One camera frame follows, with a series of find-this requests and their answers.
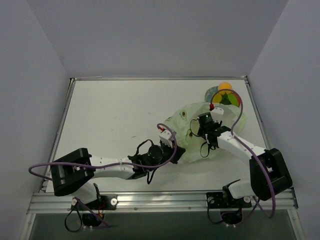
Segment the orange fake fruit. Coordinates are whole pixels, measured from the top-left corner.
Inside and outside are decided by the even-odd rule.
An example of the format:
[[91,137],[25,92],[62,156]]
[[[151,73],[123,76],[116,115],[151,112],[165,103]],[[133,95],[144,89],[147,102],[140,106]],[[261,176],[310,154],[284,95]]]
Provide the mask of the orange fake fruit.
[[232,85],[229,82],[222,82],[218,85],[218,90],[232,90]]

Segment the yellow fake fruit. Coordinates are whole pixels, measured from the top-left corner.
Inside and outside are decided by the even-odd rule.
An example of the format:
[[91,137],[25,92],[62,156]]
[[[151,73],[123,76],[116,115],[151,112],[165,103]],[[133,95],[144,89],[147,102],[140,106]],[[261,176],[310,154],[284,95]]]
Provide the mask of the yellow fake fruit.
[[223,99],[223,96],[220,93],[216,93],[212,98],[213,103],[220,103]]

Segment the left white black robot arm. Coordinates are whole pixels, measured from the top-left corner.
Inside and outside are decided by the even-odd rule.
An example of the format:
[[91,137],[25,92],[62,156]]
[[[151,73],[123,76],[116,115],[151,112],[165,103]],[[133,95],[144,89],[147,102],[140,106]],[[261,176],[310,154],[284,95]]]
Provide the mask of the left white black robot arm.
[[50,167],[54,195],[74,196],[88,204],[98,198],[98,187],[88,183],[89,180],[137,180],[147,177],[150,181],[150,172],[167,163],[177,164],[185,152],[183,147],[171,148],[161,143],[152,144],[147,153],[137,151],[133,156],[116,159],[97,157],[89,154],[87,148],[79,148],[55,160]]

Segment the light green plastic bag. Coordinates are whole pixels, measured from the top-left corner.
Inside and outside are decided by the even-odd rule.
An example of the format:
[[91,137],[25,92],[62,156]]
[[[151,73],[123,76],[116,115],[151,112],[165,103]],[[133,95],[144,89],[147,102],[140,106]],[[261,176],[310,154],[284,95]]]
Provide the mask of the light green plastic bag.
[[[220,103],[216,104],[215,107],[223,109],[221,117],[223,126],[231,128],[237,118],[240,118],[233,132],[237,135],[242,132],[247,122],[247,116],[244,113],[240,115],[241,109],[239,107]],[[206,158],[207,145],[202,146],[205,140],[194,136],[192,133],[197,133],[199,129],[197,117],[209,111],[209,103],[207,102],[191,103],[178,109],[164,121],[165,125],[176,132],[178,146],[185,149],[185,153],[179,160],[180,162],[193,163]]]

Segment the aluminium front rail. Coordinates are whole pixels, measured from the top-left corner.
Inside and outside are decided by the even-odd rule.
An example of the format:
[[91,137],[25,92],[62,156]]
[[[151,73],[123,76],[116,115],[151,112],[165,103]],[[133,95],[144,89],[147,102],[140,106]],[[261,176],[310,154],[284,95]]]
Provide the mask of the aluminium front rail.
[[[116,192],[116,212],[198,212],[207,208],[207,191]],[[28,214],[64,214],[71,210],[72,196],[52,192],[33,194]]]

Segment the green fake fruit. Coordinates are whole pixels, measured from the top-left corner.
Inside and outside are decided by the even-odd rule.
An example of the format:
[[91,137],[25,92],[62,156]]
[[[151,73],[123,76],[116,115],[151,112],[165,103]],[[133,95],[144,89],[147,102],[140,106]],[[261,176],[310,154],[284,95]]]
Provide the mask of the green fake fruit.
[[228,98],[231,105],[239,107],[240,100],[237,95],[235,95],[234,93],[229,93],[229,94],[227,94],[227,98]]

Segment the red teal floral plate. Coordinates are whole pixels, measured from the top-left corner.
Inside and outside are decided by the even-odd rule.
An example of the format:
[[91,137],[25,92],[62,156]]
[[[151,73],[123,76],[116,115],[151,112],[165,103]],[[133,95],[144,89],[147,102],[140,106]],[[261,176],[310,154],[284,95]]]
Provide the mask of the red teal floral plate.
[[[204,101],[207,103],[211,102],[212,96],[218,91],[218,86],[213,86],[209,88],[205,95],[204,95]],[[222,105],[233,105],[236,107],[240,106],[240,98],[233,92],[219,92],[217,93],[213,98],[213,103],[218,103]]]

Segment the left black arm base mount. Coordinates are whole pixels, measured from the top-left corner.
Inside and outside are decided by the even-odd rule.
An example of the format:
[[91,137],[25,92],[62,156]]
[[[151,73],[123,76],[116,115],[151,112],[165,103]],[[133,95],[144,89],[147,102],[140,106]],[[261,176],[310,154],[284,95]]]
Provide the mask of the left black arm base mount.
[[96,183],[85,183],[71,196],[72,207],[77,205],[78,200],[91,210],[116,210],[118,204],[118,196],[116,194],[101,194]]

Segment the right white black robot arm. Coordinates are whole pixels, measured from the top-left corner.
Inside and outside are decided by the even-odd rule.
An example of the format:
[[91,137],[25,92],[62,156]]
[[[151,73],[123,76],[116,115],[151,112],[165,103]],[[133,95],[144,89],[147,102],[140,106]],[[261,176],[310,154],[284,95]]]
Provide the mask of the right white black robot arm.
[[238,179],[223,186],[223,197],[228,204],[245,197],[267,201],[293,186],[283,155],[278,149],[265,149],[242,139],[232,133],[229,127],[223,126],[221,121],[214,121],[209,112],[199,115],[197,120],[197,136],[205,140],[209,151],[225,150],[248,166],[247,180]]

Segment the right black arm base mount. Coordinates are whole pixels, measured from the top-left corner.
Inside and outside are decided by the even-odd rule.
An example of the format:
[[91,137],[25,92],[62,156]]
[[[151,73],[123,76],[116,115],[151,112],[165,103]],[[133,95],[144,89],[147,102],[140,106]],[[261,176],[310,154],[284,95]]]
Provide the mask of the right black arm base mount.
[[234,199],[225,196],[222,191],[214,191],[206,193],[206,200],[209,209],[249,209],[252,203],[249,197]]

